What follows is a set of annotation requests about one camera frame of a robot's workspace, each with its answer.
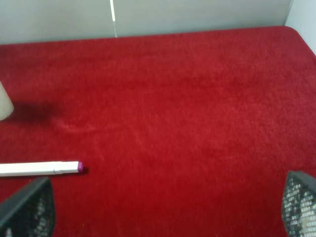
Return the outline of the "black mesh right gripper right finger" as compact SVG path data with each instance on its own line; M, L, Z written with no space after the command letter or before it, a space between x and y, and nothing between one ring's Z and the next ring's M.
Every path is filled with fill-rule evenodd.
M290 171L282 197L281 217L289 237L316 236L316 179Z

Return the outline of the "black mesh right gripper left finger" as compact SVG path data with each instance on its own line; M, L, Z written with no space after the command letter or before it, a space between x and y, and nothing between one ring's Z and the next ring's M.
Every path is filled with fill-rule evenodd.
M55 227L51 181L37 178L0 204L2 237L51 237Z

